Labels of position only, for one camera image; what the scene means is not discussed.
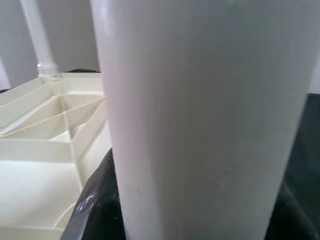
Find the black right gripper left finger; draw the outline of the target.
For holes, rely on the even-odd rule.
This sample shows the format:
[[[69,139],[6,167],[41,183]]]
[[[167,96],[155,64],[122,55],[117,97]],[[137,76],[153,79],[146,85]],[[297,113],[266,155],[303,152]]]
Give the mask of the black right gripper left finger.
[[[63,240],[126,240],[111,149],[87,180]]]

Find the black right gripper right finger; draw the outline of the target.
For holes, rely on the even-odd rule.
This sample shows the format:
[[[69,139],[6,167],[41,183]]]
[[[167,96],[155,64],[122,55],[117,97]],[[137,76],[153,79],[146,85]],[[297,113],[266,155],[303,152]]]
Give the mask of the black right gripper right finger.
[[[320,240],[318,230],[283,182],[268,225],[268,240]]]

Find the white plastic table top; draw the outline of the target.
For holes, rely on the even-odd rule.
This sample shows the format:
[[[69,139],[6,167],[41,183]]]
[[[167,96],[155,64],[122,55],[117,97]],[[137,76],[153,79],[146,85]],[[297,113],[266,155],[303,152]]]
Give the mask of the white plastic table top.
[[[0,240],[60,240],[112,147],[102,76],[41,76],[0,93]]]

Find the white plastic table leg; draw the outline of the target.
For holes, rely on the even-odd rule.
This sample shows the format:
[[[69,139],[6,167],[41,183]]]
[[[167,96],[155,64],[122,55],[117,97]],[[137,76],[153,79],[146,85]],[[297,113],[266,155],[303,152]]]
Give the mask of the white plastic table leg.
[[[126,240],[264,240],[320,0],[90,0]]]
[[[33,49],[37,59],[37,71],[39,76],[50,76],[59,73],[54,61],[49,40],[41,17],[37,0],[19,0],[28,31],[31,37]]]

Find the black cloth cover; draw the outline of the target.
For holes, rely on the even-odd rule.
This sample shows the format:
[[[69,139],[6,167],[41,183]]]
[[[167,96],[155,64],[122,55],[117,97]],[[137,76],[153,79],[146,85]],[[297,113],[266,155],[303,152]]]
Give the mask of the black cloth cover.
[[[99,73],[60,73],[0,90],[0,160],[74,165],[72,178],[84,185],[110,148]],[[285,181],[320,223],[320,94],[307,97]]]

